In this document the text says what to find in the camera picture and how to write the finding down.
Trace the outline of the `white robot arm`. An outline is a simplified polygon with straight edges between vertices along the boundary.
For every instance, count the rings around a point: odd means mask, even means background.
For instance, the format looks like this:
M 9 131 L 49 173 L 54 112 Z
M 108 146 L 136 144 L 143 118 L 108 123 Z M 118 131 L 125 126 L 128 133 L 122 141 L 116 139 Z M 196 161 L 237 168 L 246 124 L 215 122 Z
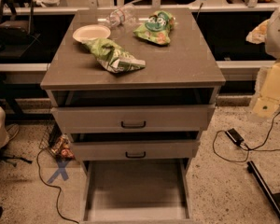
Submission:
M 266 72 L 259 72 L 259 90 L 252 102 L 254 115 L 269 118 L 280 106 L 280 6 L 268 20 L 249 32 L 245 40 L 252 44 L 264 43 L 265 52 L 275 58 Z

